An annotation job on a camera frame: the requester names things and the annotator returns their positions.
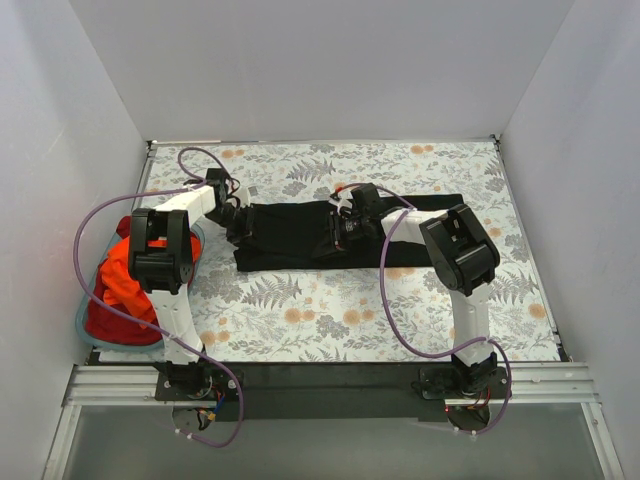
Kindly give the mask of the black t shirt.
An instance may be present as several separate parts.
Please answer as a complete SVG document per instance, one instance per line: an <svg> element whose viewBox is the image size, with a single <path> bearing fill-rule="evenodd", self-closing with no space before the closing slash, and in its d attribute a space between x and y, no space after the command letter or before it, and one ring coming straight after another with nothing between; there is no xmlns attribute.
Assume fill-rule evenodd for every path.
<svg viewBox="0 0 640 480"><path fill-rule="evenodd" d="M461 194L409 195L404 197L421 211L447 210L464 203ZM252 237L234 251L237 270L243 273L279 270L345 270L378 268L382 239L363 239L347 252L313 258L313 252L328 234L327 201L254 204ZM387 250L385 266L390 268L431 267L424 246L395 239Z"/></svg>

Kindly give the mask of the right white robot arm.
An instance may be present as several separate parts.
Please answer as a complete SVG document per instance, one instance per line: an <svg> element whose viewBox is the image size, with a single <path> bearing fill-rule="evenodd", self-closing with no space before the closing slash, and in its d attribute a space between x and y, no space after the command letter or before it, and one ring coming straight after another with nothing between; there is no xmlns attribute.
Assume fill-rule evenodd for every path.
<svg viewBox="0 0 640 480"><path fill-rule="evenodd" d="M500 264L499 252L468 205L427 212L400 198L400 207L390 207L379 195L387 191L372 183L355 183L331 194L327 232L312 257L325 260L354 251L362 240L380 240L379 289L395 337L406 350L421 358L450 358L454 389L464 397L475 397L489 388L490 377L497 371L497 345L490 337L488 298L489 285ZM448 289L455 329L452 349L422 352L401 335L385 286L384 270L392 242L422 246L437 278Z"/></svg>

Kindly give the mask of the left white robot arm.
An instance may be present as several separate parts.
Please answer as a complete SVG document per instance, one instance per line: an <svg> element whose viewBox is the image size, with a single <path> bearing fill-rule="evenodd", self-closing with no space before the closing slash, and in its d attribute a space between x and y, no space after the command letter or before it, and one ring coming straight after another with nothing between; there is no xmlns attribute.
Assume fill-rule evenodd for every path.
<svg viewBox="0 0 640 480"><path fill-rule="evenodd" d="M199 185L131 216L128 272L156 317L164 343L160 371L170 387L193 400L210 396L215 380L189 303L195 274L192 227L206 218L224 228L232 244L251 237L250 199L237 195L233 183L224 169L210 168Z"/></svg>

